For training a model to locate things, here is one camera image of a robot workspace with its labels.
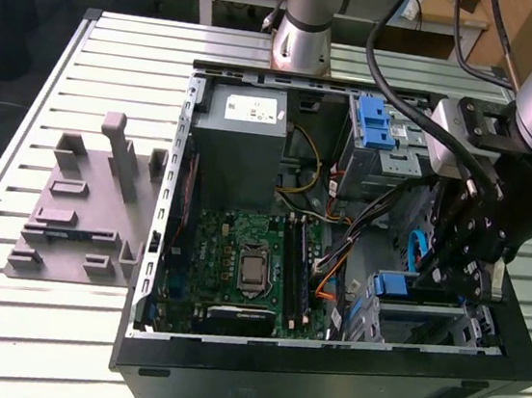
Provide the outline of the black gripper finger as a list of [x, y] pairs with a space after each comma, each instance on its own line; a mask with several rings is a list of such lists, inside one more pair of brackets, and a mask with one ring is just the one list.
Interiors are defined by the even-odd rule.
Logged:
[[466, 301], [500, 304], [504, 300], [505, 261], [495, 263], [473, 260], [463, 267], [445, 271], [444, 288]]
[[412, 284], [413, 288], [436, 288], [454, 278], [458, 225], [469, 205], [470, 196], [465, 184], [443, 179], [432, 213], [434, 228], [431, 245], [417, 264], [419, 275]]

